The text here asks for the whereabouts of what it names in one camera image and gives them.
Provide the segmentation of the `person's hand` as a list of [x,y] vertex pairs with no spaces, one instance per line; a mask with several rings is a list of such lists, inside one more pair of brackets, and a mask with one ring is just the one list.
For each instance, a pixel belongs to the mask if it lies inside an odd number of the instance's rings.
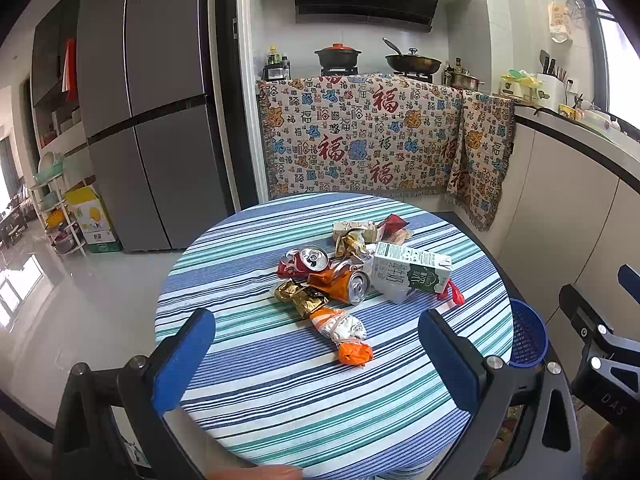
[[300,468],[285,465],[235,467],[211,472],[208,480],[302,480]]

